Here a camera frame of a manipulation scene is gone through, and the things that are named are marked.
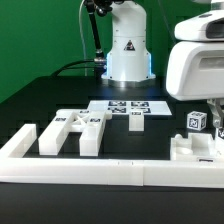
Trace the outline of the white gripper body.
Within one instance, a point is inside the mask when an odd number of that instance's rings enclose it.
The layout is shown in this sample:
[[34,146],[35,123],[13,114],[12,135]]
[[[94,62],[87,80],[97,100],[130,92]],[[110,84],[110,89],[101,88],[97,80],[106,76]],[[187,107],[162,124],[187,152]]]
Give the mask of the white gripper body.
[[168,60],[166,90],[178,100],[224,98],[224,43],[176,44]]

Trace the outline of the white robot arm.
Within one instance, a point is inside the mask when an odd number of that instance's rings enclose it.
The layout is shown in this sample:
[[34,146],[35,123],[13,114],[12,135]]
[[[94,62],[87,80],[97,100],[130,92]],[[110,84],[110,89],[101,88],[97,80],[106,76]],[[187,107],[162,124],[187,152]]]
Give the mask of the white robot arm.
[[[213,125],[224,127],[224,0],[193,0],[211,10],[178,23],[166,73],[166,90],[178,100],[205,99]],[[142,86],[155,75],[146,49],[146,12],[131,0],[112,4],[113,44],[105,83]]]

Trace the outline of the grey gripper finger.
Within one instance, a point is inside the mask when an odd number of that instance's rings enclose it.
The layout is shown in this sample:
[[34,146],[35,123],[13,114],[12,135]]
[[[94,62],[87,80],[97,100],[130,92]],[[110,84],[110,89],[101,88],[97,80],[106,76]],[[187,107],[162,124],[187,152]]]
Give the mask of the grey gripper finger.
[[224,98],[208,99],[208,106],[213,115],[213,126],[215,128],[224,127]]

